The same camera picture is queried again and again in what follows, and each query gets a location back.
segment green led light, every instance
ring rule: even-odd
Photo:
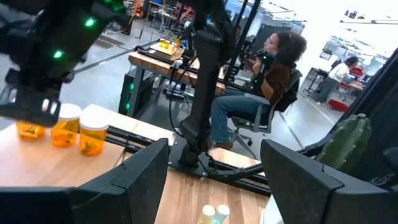
[[[62,55],[63,55],[63,52],[61,50],[57,50],[54,53],[53,58],[60,58],[60,57],[62,57]]]
[[[89,18],[86,20],[85,26],[91,27],[95,24],[95,20],[93,18]]]

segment wooden table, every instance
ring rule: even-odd
[[[173,54],[170,56],[170,59],[180,58],[182,51],[178,51],[180,55]],[[170,69],[170,64],[161,62],[154,58],[145,56],[140,54],[139,52],[133,52],[129,54],[129,61],[131,65],[135,65],[136,75],[134,77],[134,89],[130,94],[130,108],[127,114],[129,116],[133,116],[138,111],[138,102],[139,102],[139,93],[141,92],[141,83],[143,82],[144,72],[148,70],[153,72],[154,74],[162,75],[165,78],[171,78],[172,70]],[[193,68],[198,69],[200,66],[199,61],[193,63]],[[220,69],[218,74],[219,78],[224,78],[224,71]],[[185,72],[183,73],[183,69],[179,68],[173,75],[173,80],[177,81],[180,80],[181,83],[187,85],[196,85],[198,80],[198,75],[193,72]],[[225,90],[225,85],[222,83],[216,84],[216,92],[222,93]]]
[[[172,132],[122,116],[95,105],[84,109],[84,114],[107,119],[110,125],[133,131],[157,140],[168,138],[173,143]],[[2,186],[79,186],[113,168],[123,148],[105,143],[104,152],[98,157],[79,154],[77,145],[68,149],[51,146],[49,132],[43,140],[22,142],[16,136],[14,125],[0,132],[0,184]],[[210,154],[217,160],[238,167],[258,163],[248,157],[212,149]],[[196,223],[201,208],[206,204],[217,207],[226,204],[231,215],[226,224],[259,223],[260,212],[268,198],[210,179],[197,179],[169,170],[156,224]]]

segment cactus plush toy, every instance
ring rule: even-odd
[[[347,174],[366,150],[370,135],[371,124],[366,115],[351,115],[337,124],[315,160]]]

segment desk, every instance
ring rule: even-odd
[[[95,105],[89,105],[84,114],[106,118],[117,128],[133,129],[134,133],[157,140],[174,135],[168,130],[151,126],[136,119],[122,116]],[[21,142],[14,125],[0,131],[0,184],[2,186],[79,186],[113,168],[123,148],[105,143],[102,155],[90,158],[79,155],[77,145],[56,149],[50,144],[49,133],[38,142]],[[224,149],[212,149],[210,154],[223,162],[238,167],[257,163]],[[231,215],[226,224],[259,223],[260,212],[268,198],[237,189],[210,179],[197,179],[169,170],[160,202],[156,224],[196,223],[205,204],[227,204]]]
[[[180,58],[181,55],[172,55],[170,56],[171,58]],[[139,98],[139,93],[141,91],[141,83],[143,82],[144,78],[144,72],[145,70],[148,70],[150,72],[153,72],[154,74],[159,74],[162,75],[165,78],[170,78],[172,71],[170,69],[170,65],[165,62],[158,61],[154,58],[145,56],[140,54],[139,52],[133,52],[129,54],[129,61],[131,65],[135,65],[137,67],[136,69],[136,76],[134,77],[134,89],[131,92],[130,95],[130,108],[129,108],[129,113],[131,114],[136,114],[137,109],[138,109],[138,98]],[[197,62],[193,68],[199,68],[199,62]],[[177,81],[180,79],[182,76],[183,69],[179,68],[174,76],[173,80]],[[218,74],[219,78],[224,78],[224,71],[223,69],[220,69],[220,72]],[[198,75],[193,72],[185,72],[183,76],[180,79],[181,83],[191,85],[194,84],[196,85],[198,79]],[[225,90],[225,85],[222,83],[217,83],[216,85],[216,92],[217,93],[222,93]]]

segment brown jacket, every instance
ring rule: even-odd
[[[265,96],[263,91],[259,94],[269,100],[271,105],[274,105],[286,93],[289,87],[291,68],[282,64],[273,64],[271,68],[264,74],[266,83],[274,90],[272,96]]]

